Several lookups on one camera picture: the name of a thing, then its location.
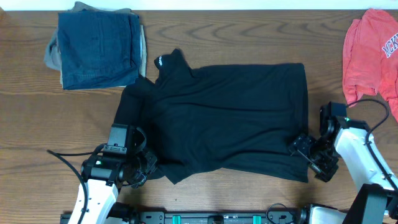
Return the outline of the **black t-shirt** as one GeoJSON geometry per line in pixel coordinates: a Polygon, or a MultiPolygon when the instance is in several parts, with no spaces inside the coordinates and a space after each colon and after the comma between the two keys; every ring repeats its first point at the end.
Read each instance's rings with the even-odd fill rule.
{"type": "Polygon", "coordinates": [[[154,63],[158,79],[125,87],[114,122],[145,132],[156,177],[176,184],[227,168],[307,182],[306,161],[289,151],[308,131],[303,64],[192,69],[180,50],[154,63]]]}

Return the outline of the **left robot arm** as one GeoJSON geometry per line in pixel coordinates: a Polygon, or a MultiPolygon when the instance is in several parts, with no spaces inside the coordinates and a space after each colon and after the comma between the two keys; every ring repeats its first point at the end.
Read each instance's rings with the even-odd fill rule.
{"type": "Polygon", "coordinates": [[[157,168],[157,157],[137,126],[116,124],[108,142],[100,145],[81,165],[78,196],[72,214],[61,223],[140,223],[139,214],[117,202],[122,187],[137,189],[157,168]]]}

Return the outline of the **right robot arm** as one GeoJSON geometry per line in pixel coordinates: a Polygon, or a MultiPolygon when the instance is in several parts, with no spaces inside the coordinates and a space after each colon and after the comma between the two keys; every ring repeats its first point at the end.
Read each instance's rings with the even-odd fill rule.
{"type": "Polygon", "coordinates": [[[320,137],[299,135],[289,146],[302,156],[318,180],[328,182],[343,160],[358,194],[347,212],[310,204],[294,223],[382,223],[397,219],[397,176],[379,152],[373,129],[365,121],[347,116],[348,105],[330,102],[320,108],[320,137]]]}

